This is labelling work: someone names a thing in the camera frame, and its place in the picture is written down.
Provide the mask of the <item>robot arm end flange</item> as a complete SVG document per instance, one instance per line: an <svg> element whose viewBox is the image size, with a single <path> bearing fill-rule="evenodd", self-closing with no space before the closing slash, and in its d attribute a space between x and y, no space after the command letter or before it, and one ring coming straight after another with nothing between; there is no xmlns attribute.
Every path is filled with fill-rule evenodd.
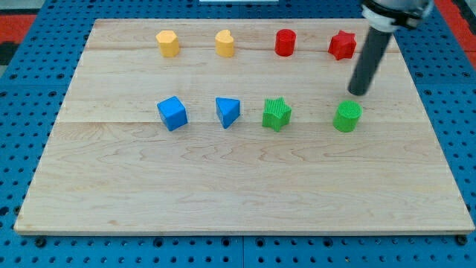
<svg viewBox="0 0 476 268"><path fill-rule="evenodd" d="M362 16L370 27L385 33L415 29L434 8L434 0L362 0Z"/></svg>

